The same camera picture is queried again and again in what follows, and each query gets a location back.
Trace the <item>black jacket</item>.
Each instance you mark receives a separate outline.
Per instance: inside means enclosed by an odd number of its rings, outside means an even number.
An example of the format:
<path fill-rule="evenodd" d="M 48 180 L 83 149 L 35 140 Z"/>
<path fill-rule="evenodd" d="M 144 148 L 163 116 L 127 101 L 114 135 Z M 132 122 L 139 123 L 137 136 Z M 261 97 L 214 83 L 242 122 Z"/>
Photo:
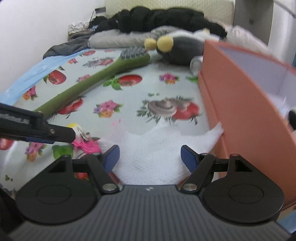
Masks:
<path fill-rule="evenodd" d="M 211 34 L 222 39 L 227 36 L 225 29 L 207 20 L 204 13 L 187 8 L 148 9 L 137 6 L 131 10 L 124 9 L 111 18 L 97 16 L 89 24 L 96 27 L 95 32 L 117 29 L 123 33 L 150 32 L 161 26 L 172 26 L 190 32 L 208 29 Z"/>

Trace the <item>orange cardboard box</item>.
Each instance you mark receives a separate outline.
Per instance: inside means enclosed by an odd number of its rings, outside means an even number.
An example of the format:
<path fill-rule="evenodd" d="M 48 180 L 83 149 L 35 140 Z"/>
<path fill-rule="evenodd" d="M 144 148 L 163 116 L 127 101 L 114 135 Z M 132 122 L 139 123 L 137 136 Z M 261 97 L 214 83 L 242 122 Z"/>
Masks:
<path fill-rule="evenodd" d="M 295 205 L 295 133 L 268 93 L 295 94 L 295 70 L 273 57 L 223 42 L 205 43 L 199 88 L 210 127 L 224 133 L 217 157 L 240 154 L 271 178 Z"/>

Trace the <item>light blue bedsheet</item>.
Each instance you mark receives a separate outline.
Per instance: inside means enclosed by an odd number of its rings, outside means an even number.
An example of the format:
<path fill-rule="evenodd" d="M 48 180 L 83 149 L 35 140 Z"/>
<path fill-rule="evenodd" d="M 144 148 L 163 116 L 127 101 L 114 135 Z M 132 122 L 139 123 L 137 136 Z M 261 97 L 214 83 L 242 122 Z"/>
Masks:
<path fill-rule="evenodd" d="M 68 60 L 84 53 L 86 50 L 82 50 L 69 56 L 51 56 L 43 59 L 1 94 L 1 103 L 13 105 L 27 90 L 38 83 L 43 77 Z"/>

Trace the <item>fruit print mat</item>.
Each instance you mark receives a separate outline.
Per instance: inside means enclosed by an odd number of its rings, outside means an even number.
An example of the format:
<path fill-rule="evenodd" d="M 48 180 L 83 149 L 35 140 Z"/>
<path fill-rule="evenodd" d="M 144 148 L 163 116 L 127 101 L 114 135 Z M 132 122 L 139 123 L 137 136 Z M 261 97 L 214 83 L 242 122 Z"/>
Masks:
<path fill-rule="evenodd" d="M 86 50 L 53 70 L 27 90 L 13 105 L 34 110 L 57 94 L 114 63 L 120 49 Z M 166 63 L 157 52 L 142 68 L 113 75 L 78 96 L 49 117 L 49 123 L 77 123 L 92 137 L 111 135 L 120 125 L 143 135 L 159 123 L 177 125 L 182 135 L 208 132 L 209 124 L 198 81 L 188 67 Z M 10 196 L 61 155 L 83 156 L 71 144 L 1 143 L 1 188 Z"/>

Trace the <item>grey pillow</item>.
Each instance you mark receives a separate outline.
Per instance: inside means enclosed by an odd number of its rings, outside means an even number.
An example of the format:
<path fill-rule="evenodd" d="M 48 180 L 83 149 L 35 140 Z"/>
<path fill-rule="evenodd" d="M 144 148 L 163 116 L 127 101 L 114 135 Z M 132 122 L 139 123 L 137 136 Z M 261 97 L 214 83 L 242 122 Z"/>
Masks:
<path fill-rule="evenodd" d="M 173 26 L 161 26 L 150 32 L 123 33 L 120 30 L 108 30 L 95 33 L 88 39 L 88 47 L 93 49 L 143 47 L 145 39 L 157 40 L 159 37 L 179 30 Z"/>

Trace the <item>grey penguin plush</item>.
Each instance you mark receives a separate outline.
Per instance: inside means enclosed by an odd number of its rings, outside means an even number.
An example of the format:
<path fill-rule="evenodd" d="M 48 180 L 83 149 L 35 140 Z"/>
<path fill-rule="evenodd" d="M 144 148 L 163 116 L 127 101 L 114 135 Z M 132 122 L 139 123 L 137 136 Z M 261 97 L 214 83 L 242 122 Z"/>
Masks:
<path fill-rule="evenodd" d="M 192 61 L 202 63 L 204 45 L 207 40 L 220 41 L 222 38 L 203 29 L 196 32 L 178 30 L 159 37 L 144 40 L 147 51 L 156 50 L 165 61 L 174 65 L 190 65 Z"/>

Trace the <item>small panda plush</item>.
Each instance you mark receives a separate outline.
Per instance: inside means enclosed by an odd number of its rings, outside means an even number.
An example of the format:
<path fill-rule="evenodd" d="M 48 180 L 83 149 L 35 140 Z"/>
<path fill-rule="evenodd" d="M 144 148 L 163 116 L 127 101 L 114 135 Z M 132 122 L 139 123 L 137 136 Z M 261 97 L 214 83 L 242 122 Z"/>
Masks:
<path fill-rule="evenodd" d="M 287 119 L 288 119 L 290 126 L 295 131 L 296 130 L 296 112 L 295 112 L 295 110 L 291 109 L 288 112 Z"/>

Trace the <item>beige quilt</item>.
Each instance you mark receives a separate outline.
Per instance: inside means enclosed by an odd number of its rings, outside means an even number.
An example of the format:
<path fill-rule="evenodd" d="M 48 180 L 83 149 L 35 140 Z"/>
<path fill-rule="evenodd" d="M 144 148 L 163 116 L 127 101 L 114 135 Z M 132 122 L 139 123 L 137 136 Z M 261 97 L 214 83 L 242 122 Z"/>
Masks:
<path fill-rule="evenodd" d="M 257 53 L 272 55 L 269 47 L 259 38 L 255 37 L 251 32 L 240 27 L 230 26 L 225 29 L 227 36 L 225 42 L 242 47 Z"/>

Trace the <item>pink yellow feather toy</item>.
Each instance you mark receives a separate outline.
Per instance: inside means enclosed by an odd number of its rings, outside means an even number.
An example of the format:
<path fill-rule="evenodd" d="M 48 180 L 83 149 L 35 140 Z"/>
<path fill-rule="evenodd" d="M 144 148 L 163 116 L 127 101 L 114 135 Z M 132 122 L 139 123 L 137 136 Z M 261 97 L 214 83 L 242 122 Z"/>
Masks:
<path fill-rule="evenodd" d="M 71 142 L 74 149 L 81 150 L 85 154 L 99 154 L 101 148 L 99 145 L 99 138 L 92 137 L 89 132 L 85 132 L 83 128 L 77 123 L 70 123 L 68 128 L 72 128 L 75 132 L 75 140 Z"/>

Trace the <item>cardboard box with clutter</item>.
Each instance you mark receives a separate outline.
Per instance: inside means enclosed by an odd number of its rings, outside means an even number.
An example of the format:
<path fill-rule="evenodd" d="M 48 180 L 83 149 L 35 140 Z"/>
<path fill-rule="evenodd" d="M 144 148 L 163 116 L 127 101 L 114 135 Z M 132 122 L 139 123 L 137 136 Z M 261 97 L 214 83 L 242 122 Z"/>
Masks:
<path fill-rule="evenodd" d="M 67 28 L 67 39 L 70 40 L 76 33 L 88 32 L 89 23 L 89 21 L 78 21 L 69 24 Z"/>

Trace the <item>green massage stick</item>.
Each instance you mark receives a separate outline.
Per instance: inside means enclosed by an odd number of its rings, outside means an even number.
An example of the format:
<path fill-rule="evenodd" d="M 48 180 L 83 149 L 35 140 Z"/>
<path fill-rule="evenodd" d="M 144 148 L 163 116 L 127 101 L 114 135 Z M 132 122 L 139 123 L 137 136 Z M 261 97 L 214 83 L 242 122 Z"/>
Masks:
<path fill-rule="evenodd" d="M 73 101 L 76 97 L 87 92 L 103 80 L 127 70 L 133 70 L 135 68 L 146 66 L 149 62 L 150 55 L 145 48 L 133 47 L 124 49 L 121 51 L 120 56 L 114 61 L 114 63 L 61 92 L 35 109 L 34 112 L 41 113 L 44 118 L 48 118 L 53 113 L 62 109 L 66 104 Z"/>

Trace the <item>white cloth towel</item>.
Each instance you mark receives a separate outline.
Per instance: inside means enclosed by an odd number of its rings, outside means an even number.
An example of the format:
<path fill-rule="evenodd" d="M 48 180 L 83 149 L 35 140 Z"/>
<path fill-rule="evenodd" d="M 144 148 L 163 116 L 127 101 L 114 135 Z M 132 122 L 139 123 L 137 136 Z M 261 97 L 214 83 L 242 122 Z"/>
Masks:
<path fill-rule="evenodd" d="M 124 185 L 172 185 L 190 174 L 181 160 L 181 147 L 187 145 L 197 153 L 208 153 L 223 132 L 221 123 L 198 136 L 182 135 L 177 125 L 163 122 L 143 135 L 116 125 L 111 135 L 99 140 L 99 145 L 103 152 L 119 146 L 120 158 L 113 172 Z"/>

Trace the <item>dark grey blanket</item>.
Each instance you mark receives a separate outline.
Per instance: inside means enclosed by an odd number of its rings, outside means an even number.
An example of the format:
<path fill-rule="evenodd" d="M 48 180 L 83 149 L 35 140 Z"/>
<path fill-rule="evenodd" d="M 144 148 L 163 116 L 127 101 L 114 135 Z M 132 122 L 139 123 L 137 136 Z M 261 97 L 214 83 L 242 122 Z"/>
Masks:
<path fill-rule="evenodd" d="M 69 56 L 78 53 L 88 48 L 88 39 L 91 35 L 80 36 L 75 39 L 71 39 L 68 42 L 53 45 L 43 55 L 43 59 L 52 56 Z"/>

